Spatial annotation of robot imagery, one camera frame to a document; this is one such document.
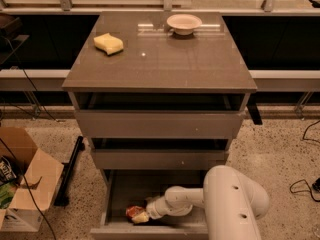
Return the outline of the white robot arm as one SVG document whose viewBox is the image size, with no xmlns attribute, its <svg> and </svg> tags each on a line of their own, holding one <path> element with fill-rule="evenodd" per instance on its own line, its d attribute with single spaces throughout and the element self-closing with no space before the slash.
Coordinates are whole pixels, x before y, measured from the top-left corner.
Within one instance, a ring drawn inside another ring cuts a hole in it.
<svg viewBox="0 0 320 240">
<path fill-rule="evenodd" d="M 266 190 L 236 169 L 220 165 L 205 175 L 201 188 L 172 186 L 162 196 L 148 198 L 144 207 L 129 206 L 134 224 L 164 216 L 185 216 L 204 210 L 209 240 L 262 240 L 257 220 L 269 209 Z"/>
</svg>

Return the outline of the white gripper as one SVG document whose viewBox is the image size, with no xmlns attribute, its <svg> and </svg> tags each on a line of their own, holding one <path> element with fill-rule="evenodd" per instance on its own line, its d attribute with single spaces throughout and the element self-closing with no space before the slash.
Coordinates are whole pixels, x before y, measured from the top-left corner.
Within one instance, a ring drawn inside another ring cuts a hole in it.
<svg viewBox="0 0 320 240">
<path fill-rule="evenodd" d="M 167 203 L 164 196 L 149 197 L 146 199 L 146 212 L 136 214 L 132 218 L 134 224 L 146 223 L 151 219 L 160 219 L 167 214 Z"/>
</svg>

